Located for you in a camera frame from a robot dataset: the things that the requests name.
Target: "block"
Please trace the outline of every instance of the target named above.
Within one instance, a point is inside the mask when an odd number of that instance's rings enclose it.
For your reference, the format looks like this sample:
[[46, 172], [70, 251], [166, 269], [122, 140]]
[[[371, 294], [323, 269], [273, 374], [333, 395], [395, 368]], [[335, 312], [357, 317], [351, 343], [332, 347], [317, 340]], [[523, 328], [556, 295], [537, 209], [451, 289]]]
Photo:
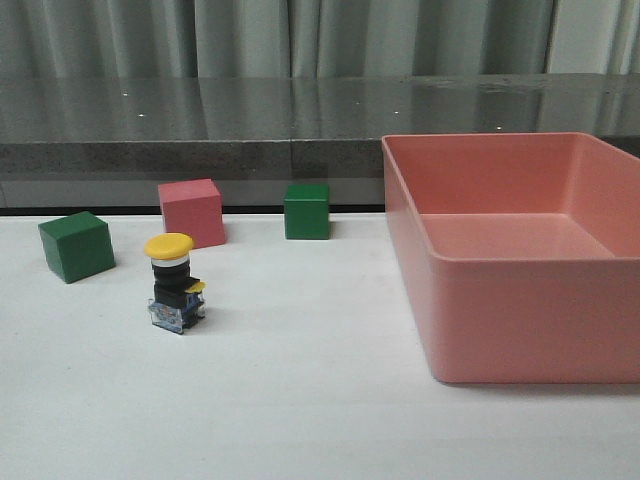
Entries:
[[195, 247], [227, 241], [222, 223], [222, 196], [209, 178], [158, 185], [160, 209], [167, 233], [184, 233]]
[[113, 268], [109, 226], [89, 212], [38, 225], [49, 268], [66, 283]]
[[328, 239], [329, 186], [290, 185], [284, 199], [284, 224], [288, 239]]

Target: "green cube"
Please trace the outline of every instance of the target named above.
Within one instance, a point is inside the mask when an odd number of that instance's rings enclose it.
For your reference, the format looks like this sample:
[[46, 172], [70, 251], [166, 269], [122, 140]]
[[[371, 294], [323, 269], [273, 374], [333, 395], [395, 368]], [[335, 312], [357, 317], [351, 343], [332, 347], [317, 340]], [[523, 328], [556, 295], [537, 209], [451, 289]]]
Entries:
[[284, 198], [284, 229], [288, 239], [328, 239], [329, 187], [290, 185]]
[[38, 225], [49, 268], [66, 283], [115, 266], [109, 226], [89, 212]]

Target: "gray curtain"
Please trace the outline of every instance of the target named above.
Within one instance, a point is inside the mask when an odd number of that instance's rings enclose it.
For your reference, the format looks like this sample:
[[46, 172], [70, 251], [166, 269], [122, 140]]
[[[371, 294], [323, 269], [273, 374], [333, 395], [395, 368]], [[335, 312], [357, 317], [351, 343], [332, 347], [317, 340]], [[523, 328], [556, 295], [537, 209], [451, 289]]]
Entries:
[[0, 0], [0, 77], [640, 71], [640, 0]]

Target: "pink cube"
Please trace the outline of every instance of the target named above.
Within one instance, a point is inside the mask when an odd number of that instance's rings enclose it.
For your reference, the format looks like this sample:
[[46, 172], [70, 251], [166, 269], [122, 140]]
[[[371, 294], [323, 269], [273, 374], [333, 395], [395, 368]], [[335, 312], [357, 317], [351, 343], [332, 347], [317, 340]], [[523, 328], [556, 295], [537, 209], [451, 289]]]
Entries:
[[211, 179], [158, 185], [165, 232], [185, 233], [195, 248], [226, 242], [222, 197]]

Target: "gray countertop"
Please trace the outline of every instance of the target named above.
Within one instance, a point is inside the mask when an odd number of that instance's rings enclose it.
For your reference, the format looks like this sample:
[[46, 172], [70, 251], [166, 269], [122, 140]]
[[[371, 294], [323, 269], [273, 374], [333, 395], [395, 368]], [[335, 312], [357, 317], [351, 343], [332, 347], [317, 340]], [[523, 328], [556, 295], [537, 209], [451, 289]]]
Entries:
[[639, 112], [640, 75], [2, 80], [0, 207], [153, 205], [197, 177], [227, 205], [318, 180], [382, 203], [383, 135], [582, 131], [638, 154]]

